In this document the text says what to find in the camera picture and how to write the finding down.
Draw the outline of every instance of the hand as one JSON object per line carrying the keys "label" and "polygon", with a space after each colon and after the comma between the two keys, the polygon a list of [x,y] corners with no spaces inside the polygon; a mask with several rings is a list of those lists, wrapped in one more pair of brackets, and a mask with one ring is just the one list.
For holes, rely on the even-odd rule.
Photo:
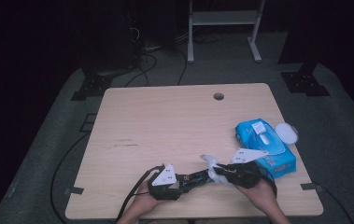
{"label": "hand", "polygon": [[241,186],[235,187],[246,195],[255,207],[263,211],[274,224],[290,224],[276,201],[276,195],[273,193],[272,187],[265,180],[261,179],[251,189],[245,189]]}
{"label": "hand", "polygon": [[140,216],[151,212],[158,204],[167,201],[157,201],[149,194],[148,181],[144,181],[136,192],[133,203],[124,212],[118,224],[134,223]]}

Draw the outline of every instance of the light wood tabletop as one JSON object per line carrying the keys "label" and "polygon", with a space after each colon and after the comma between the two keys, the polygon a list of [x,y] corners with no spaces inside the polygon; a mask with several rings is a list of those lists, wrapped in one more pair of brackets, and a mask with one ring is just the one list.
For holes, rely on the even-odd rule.
{"label": "light wood tabletop", "polygon": [[[214,94],[223,95],[222,100]],[[173,163],[177,174],[206,169],[200,155],[231,162],[241,147],[235,126],[264,119],[275,127],[284,119],[266,84],[115,88],[101,103],[65,215],[71,219],[116,218],[138,179],[147,170]],[[323,211],[295,145],[297,171],[276,179],[277,200],[287,216]],[[260,217],[237,189],[208,183],[163,203],[145,218]]]}

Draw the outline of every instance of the white metal stand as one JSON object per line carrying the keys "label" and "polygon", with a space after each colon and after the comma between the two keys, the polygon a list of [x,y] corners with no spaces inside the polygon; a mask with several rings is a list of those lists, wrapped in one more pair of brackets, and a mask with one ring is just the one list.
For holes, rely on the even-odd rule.
{"label": "white metal stand", "polygon": [[188,62],[194,62],[193,48],[193,25],[236,25],[253,24],[252,36],[248,37],[255,62],[260,63],[262,57],[256,47],[255,40],[261,23],[265,0],[261,0],[258,10],[245,11],[193,11],[192,0],[189,2],[189,42],[188,42]]}

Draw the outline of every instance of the blue package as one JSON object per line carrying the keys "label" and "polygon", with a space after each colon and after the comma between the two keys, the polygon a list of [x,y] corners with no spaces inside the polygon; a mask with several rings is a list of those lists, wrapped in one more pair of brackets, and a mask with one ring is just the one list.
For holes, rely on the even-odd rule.
{"label": "blue package", "polygon": [[281,141],[276,131],[263,119],[239,123],[235,136],[248,149],[265,150],[268,155],[256,160],[273,178],[296,171],[296,157]]}

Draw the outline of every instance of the gray carpet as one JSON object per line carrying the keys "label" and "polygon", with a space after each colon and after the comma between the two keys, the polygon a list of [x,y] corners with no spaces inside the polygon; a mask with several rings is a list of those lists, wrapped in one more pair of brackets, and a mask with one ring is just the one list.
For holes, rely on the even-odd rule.
{"label": "gray carpet", "polygon": [[[342,206],[354,221],[354,102],[343,90],[337,76],[322,66],[314,75],[331,96],[307,97],[290,93],[280,73],[297,71],[299,64],[277,64],[284,45],[285,33],[259,34],[258,49],[262,63],[251,56],[248,34],[228,34],[211,44],[196,44],[195,62],[188,64],[180,85],[208,85],[227,83],[266,83],[276,98],[284,120],[299,131],[297,148],[310,177],[326,190],[318,194],[324,212],[318,217],[291,217],[293,223],[349,223]],[[187,46],[179,49],[186,55]],[[179,51],[160,50],[150,55],[156,66],[147,72],[150,86],[175,86],[184,70],[184,57]],[[149,69],[152,57],[142,57],[142,69]],[[139,69],[116,77],[112,88],[124,87]],[[89,136],[84,131],[89,122],[81,125],[88,114],[95,114],[101,97],[85,101],[71,101],[83,81],[77,70],[64,84],[33,142],[9,191],[0,203],[0,223],[109,223],[107,220],[66,220],[64,210],[68,190],[74,185],[78,167]],[[144,76],[129,86],[148,85]],[[53,211],[53,204],[60,217]],[[268,223],[264,217],[250,218],[252,223]]]}

